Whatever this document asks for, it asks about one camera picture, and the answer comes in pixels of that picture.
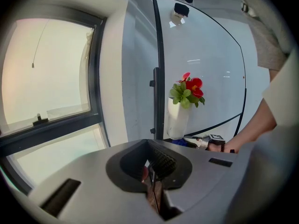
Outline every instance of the green leaf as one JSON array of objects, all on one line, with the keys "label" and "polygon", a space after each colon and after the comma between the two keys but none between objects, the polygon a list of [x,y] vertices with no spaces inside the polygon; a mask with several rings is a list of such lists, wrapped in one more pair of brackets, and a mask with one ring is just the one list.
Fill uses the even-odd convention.
[{"label": "green leaf", "polygon": [[178,102],[180,102],[180,100],[181,100],[181,97],[175,97],[175,98],[173,98],[172,103],[173,103],[174,105],[176,105]]},{"label": "green leaf", "polygon": [[190,103],[195,104],[199,102],[199,98],[195,97],[194,95],[190,95],[187,97],[187,99],[190,101]]},{"label": "green leaf", "polygon": [[191,95],[191,90],[184,90],[183,97],[188,97]]},{"label": "green leaf", "polygon": [[179,92],[181,95],[183,94],[183,92],[182,92],[181,88],[179,87],[179,85],[174,84],[174,85],[173,85],[173,88],[174,88],[177,92]]},{"label": "green leaf", "polygon": [[183,82],[181,83],[181,90],[182,90],[182,92],[184,92],[185,89],[186,89],[186,82],[183,81]]},{"label": "green leaf", "polygon": [[182,95],[177,92],[175,89],[171,89],[170,90],[170,94],[173,96],[173,97],[181,97]]},{"label": "green leaf", "polygon": [[186,97],[183,97],[181,99],[181,105],[184,109],[188,109],[190,107],[190,104],[191,103],[189,102],[189,100]]},{"label": "green leaf", "polygon": [[200,101],[203,105],[205,105],[205,101],[206,101],[205,98],[200,97],[199,101]]}]

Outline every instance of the red flower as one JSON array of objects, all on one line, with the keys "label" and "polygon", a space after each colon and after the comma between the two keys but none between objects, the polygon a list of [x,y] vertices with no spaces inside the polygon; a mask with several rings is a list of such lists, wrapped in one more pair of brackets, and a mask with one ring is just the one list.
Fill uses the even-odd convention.
[{"label": "red flower", "polygon": [[190,76],[190,72],[187,72],[187,73],[183,74],[182,80],[179,80],[177,82],[182,83],[183,81],[186,81],[186,79],[188,79],[189,76]]},{"label": "red flower", "polygon": [[197,98],[203,97],[204,93],[201,91],[202,81],[199,78],[193,78],[191,81],[186,81],[186,88],[191,90],[192,95]]}]

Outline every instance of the white table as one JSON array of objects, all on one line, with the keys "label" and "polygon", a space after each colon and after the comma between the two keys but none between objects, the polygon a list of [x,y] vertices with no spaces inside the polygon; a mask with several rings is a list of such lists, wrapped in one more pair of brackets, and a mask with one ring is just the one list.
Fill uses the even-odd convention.
[{"label": "white table", "polygon": [[[171,13],[175,3],[189,7],[185,23],[174,26]],[[160,13],[164,67],[164,139],[167,135],[169,91],[185,72],[203,81],[206,100],[192,108],[186,134],[209,129],[242,113],[245,69],[241,47],[215,20],[177,0],[157,0]]]}]

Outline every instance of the flower pot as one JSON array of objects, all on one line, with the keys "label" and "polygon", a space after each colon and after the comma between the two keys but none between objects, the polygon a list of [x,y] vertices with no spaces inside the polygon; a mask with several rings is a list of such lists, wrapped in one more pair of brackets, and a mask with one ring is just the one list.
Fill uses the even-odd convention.
[{"label": "flower pot", "polygon": [[167,134],[172,140],[179,140],[185,135],[191,107],[184,109],[181,103],[174,105],[173,98],[168,98]]}]

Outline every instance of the blue object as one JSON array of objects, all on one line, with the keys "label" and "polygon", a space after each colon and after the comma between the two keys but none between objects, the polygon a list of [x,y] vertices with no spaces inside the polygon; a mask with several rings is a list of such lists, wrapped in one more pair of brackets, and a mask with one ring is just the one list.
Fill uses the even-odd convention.
[{"label": "blue object", "polygon": [[184,139],[173,140],[171,143],[185,147],[187,146],[187,142]]}]

